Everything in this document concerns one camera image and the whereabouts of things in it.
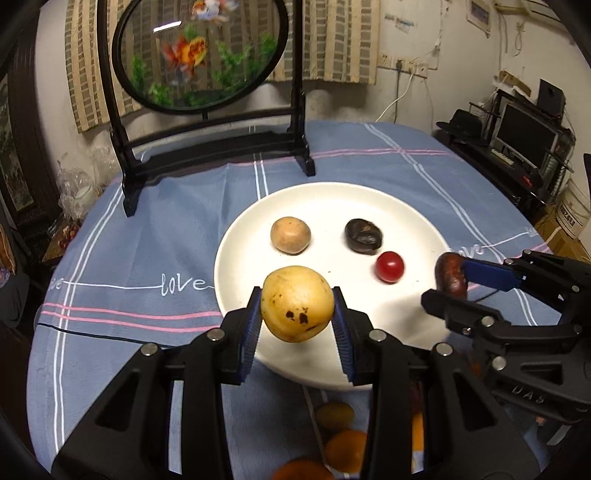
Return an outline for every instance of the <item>hat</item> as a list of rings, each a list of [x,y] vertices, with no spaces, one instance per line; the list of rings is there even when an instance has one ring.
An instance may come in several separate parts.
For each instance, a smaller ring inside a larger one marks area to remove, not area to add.
[[[449,122],[437,122],[437,126],[464,142],[473,145],[488,145],[488,142],[481,137],[482,122],[480,118],[465,110],[456,110]]]

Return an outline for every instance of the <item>cardboard box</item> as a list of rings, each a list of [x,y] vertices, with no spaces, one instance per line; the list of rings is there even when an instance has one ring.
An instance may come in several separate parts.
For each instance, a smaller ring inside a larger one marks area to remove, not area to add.
[[[583,244],[578,239],[569,237],[556,221],[556,207],[552,207],[548,214],[534,226],[554,255],[591,264],[591,258]]]

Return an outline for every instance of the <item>goldfish embroidery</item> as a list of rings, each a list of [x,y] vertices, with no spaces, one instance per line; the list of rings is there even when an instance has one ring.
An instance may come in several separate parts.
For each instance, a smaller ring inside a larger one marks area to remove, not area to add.
[[[196,37],[190,42],[184,35],[179,35],[174,44],[164,43],[162,55],[171,69],[176,69],[184,81],[195,75],[198,66],[207,54],[207,41],[204,37]]]
[[[238,7],[236,0],[197,0],[191,9],[191,18],[220,24],[229,21],[229,13]]]

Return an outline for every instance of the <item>blue tablecloth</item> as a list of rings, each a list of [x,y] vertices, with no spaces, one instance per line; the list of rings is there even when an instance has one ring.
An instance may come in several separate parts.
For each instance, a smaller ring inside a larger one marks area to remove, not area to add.
[[[305,177],[293,158],[230,163],[145,188],[131,218],[124,214],[120,184],[106,190],[56,269],[34,336],[28,420],[46,468],[139,344],[183,345],[220,324],[213,285],[217,246],[244,209],[272,192],[306,182],[356,183],[407,202],[452,250],[469,257],[502,262],[524,248],[547,251],[490,182],[420,131],[386,123],[311,122],[307,137],[315,177]],[[474,286],[470,295],[476,299],[489,291]],[[498,293],[485,303],[519,325],[558,319],[520,291]],[[179,388],[175,392],[170,466],[179,471]],[[257,362],[245,385],[224,387],[223,398],[237,480],[270,478],[301,456],[320,460],[326,439],[315,428],[313,410],[327,399],[353,405],[357,428],[365,429],[368,421],[367,392],[302,387]],[[519,424],[544,465],[531,423]]]

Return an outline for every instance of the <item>plastic bag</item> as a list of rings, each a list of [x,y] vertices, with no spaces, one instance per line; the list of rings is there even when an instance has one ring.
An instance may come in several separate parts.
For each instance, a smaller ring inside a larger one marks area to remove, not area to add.
[[[78,168],[60,168],[57,183],[61,192],[59,204],[64,216],[83,220],[99,197],[90,175]]]
[[[121,171],[112,148],[95,148],[92,152],[92,163],[95,173],[95,185],[101,191],[107,188]]]

